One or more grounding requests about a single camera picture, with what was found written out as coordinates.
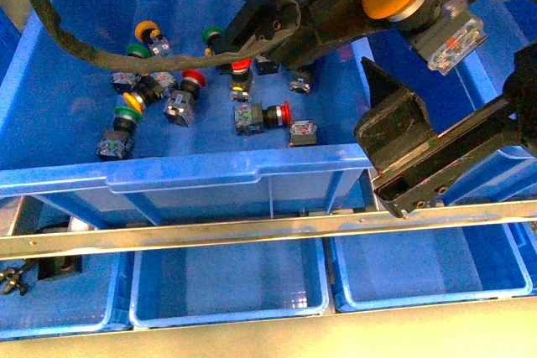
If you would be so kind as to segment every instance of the metal bar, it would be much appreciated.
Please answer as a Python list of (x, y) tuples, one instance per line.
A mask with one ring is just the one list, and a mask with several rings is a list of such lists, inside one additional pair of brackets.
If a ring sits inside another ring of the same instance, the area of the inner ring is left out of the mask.
[(333, 214), (276, 220), (4, 236), (0, 237), (0, 260), (429, 230), (524, 221), (537, 221), (537, 200), (429, 208), (416, 210), (403, 219), (395, 218), (387, 211), (371, 211), (349, 215)]
[(534, 358), (537, 297), (7, 341), (19, 358)]

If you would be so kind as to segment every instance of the black cable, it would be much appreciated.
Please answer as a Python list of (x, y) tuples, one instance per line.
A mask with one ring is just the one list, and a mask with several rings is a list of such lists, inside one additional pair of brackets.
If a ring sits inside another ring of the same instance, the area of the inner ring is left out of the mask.
[(111, 54), (81, 42), (72, 33), (60, 27), (61, 16), (55, 10), (50, 0), (30, 0), (30, 3), (53, 40), (69, 54), (96, 67), (139, 74), (147, 74), (148, 72), (155, 71), (199, 69), (254, 58), (274, 48), (277, 44), (282, 43), (290, 35), (294, 34), (300, 26), (300, 7), (298, 3), (295, 0), (279, 0), (279, 9), (285, 8), (286, 13), (290, 12), (294, 16), (292, 21), (295, 21), (295, 25), (277, 31), (271, 40), (255, 40), (252, 38), (239, 52), (226, 52), (214, 56), (196, 58), (179, 55), (172, 59), (160, 57), (139, 59)]

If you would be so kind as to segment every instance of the black component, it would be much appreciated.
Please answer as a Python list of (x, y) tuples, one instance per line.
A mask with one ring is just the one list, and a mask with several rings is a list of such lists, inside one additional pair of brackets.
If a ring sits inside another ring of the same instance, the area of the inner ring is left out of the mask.
[[(387, 210), (402, 217), (405, 210), (424, 207), (466, 169), (503, 146), (522, 144), (531, 153), (537, 151), (536, 54), (537, 43), (518, 52), (520, 63), (505, 83), (505, 95), (441, 135), (430, 126), (417, 94), (371, 60), (362, 60), (371, 92), (385, 91), (387, 98), (363, 116), (354, 136), (378, 171), (375, 193)], [(515, 112), (516, 121), (510, 117)]]
[(250, 68), (243, 73), (232, 73), (230, 83), (232, 101), (250, 102), (252, 100), (252, 94), (250, 93), (252, 82), (253, 73)]
[(147, 108), (160, 99), (164, 88), (153, 77), (145, 75), (140, 78), (139, 83), (134, 87), (134, 92), (140, 96)]
[[(142, 31), (140, 37), (142, 37), (142, 42), (146, 44), (147, 46), (150, 46), (154, 44), (155, 41), (153, 41), (153, 38), (151, 38), (151, 33), (154, 31), (154, 29), (145, 29)], [(157, 39), (157, 41), (163, 41), (164, 36), (162, 34), (154, 35), (154, 37)]]
[[(226, 52), (226, 40), (220, 33), (213, 33), (207, 39), (207, 46), (213, 54), (223, 54)], [(232, 73), (231, 63), (217, 66), (221, 75), (230, 75)]]
[(23, 275), (31, 270), (37, 264), (37, 260), (30, 259), (24, 262), (21, 268), (7, 267), (0, 271), (0, 283), (7, 282), (2, 291), (2, 295), (8, 295), (15, 290), (18, 290), (21, 296), (29, 291), (29, 285), (24, 282)]
[(191, 94), (196, 101), (198, 101), (198, 98), (200, 98), (200, 86), (193, 81), (182, 80), (181, 84), (179, 85), (179, 89)]
[(263, 122), (268, 127), (279, 127), (283, 125), (282, 111), (279, 105), (269, 106), (263, 110)]
[(368, 17), (363, 11), (362, 0), (317, 0), (302, 9), (299, 30), (263, 55), (293, 70), (345, 44), (390, 27), (386, 19)]
[(442, 5), (447, 0), (425, 0), (409, 17), (395, 23), (400, 33), (418, 34), (432, 26), (440, 17)]
[(82, 272), (82, 256), (59, 256), (39, 259), (38, 280), (61, 280)]
[(127, 132), (133, 134), (136, 130), (136, 122), (133, 119), (129, 119), (127, 116), (114, 117), (114, 130), (118, 132)]
[[(69, 221), (39, 228), (37, 234), (67, 232)], [(37, 259), (38, 280), (60, 280), (82, 272), (82, 256), (43, 257)]]
[(514, 54), (514, 73), (503, 94), (516, 107), (521, 144), (537, 155), (537, 41)]
[(275, 75), (279, 72), (279, 63), (268, 60), (263, 56), (255, 58), (255, 66), (258, 75)]
[(290, 89), (299, 94), (310, 94), (311, 83), (315, 74), (315, 63), (304, 65), (296, 70), (293, 70), (293, 78), (291, 79)]

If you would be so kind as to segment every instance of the blue plastic bin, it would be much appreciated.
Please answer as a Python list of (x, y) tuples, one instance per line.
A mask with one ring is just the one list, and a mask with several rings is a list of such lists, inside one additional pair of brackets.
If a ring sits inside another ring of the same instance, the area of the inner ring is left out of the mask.
[(507, 226), (331, 238), (341, 312), (528, 295), (533, 284)]
[(520, 255), (531, 276), (534, 284), (532, 295), (537, 294), (537, 236), (529, 227), (527, 222), (509, 225), (513, 233), (514, 240), (520, 250)]
[[(123, 53), (136, 42), (133, 27), (153, 19), (175, 53), (192, 55), (204, 52), (203, 29), (225, 26), (242, 5), (239, 0), (53, 2), (62, 26), (95, 46)], [(366, 40), (355, 49), (370, 54)], [(98, 227), (344, 206), (362, 171), (371, 167), (352, 135), (368, 109), (368, 91), (350, 46), (319, 63), (319, 90), (309, 96), (289, 90), (287, 71), (254, 78), (254, 101), (270, 106), (288, 100), (296, 119), (315, 120), (318, 147), (288, 148), (285, 128), (239, 137), (229, 76), (214, 69), (203, 73), (209, 85), (201, 91), (191, 127), (169, 124), (162, 103), (151, 106), (136, 132), (136, 159), (102, 163), (96, 144), (121, 102), (110, 72), (59, 49), (32, 15), (0, 89), (0, 196), (35, 195)]]
[(20, 33), (8, 15), (0, 8), (0, 83), (11, 63), (19, 38)]
[[(0, 262), (0, 269), (23, 261)], [(86, 255), (82, 273), (38, 281), (37, 267), (24, 279), (30, 290), (0, 295), (0, 340), (130, 328), (133, 253)]]
[(137, 252), (130, 319), (169, 327), (321, 314), (321, 240)]

